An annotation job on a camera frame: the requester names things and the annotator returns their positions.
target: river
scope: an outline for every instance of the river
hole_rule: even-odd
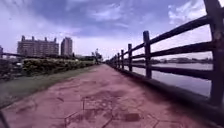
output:
[[[176,67],[176,68],[187,68],[187,69],[204,69],[204,70],[211,70],[212,64],[156,64],[154,66],[160,67]],[[145,75],[145,69],[140,68],[133,68],[133,71],[142,75]],[[166,84],[177,86],[195,93],[199,93],[204,96],[209,96],[210,94],[210,87],[211,81],[203,80],[198,78],[192,78],[188,76],[181,76],[181,75],[174,75],[168,73],[161,73],[161,72],[152,72],[152,78],[164,82]]]

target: paved walkway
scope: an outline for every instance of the paved walkway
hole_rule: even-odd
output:
[[[101,65],[3,110],[11,128],[212,128]]]

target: railing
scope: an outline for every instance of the railing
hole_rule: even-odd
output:
[[[132,48],[132,44],[128,44],[128,51],[121,50],[121,54],[115,55],[109,60],[109,64],[113,67],[123,69],[128,66],[128,71],[132,72],[133,67],[146,69],[146,78],[152,79],[152,71],[159,71],[164,73],[173,73],[178,75],[190,76],[211,80],[211,90],[209,101],[212,105],[220,106],[222,104],[224,94],[224,24],[223,16],[224,9],[221,8],[218,0],[204,0],[207,15],[184,25],[181,25],[169,32],[163,33],[158,37],[150,40],[149,32],[143,32],[144,43]],[[209,25],[211,29],[212,40],[209,42],[201,42],[181,47],[175,47],[167,50],[151,52],[152,44],[155,44],[164,39],[176,36],[178,34],[193,30],[203,25]],[[132,55],[136,50],[144,48],[144,54]],[[151,65],[152,57],[159,57],[165,55],[176,55],[183,53],[199,53],[211,51],[213,55],[213,69],[212,70],[197,70],[197,69],[182,69],[170,67],[156,67]]]

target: shrub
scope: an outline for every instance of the shrub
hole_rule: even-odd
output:
[[[27,76],[35,74],[53,74],[94,65],[93,61],[75,61],[63,59],[25,59],[23,70]]]

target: tall building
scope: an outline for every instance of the tall building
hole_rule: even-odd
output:
[[[61,43],[61,55],[70,56],[72,55],[72,39],[65,37]]]
[[[0,45],[0,59],[3,57],[2,53],[3,53],[3,48],[2,48],[2,46]]]
[[[22,36],[21,41],[18,42],[17,53],[27,56],[45,56],[45,55],[58,55],[59,44],[54,41],[48,41],[45,37],[44,40],[26,39]]]

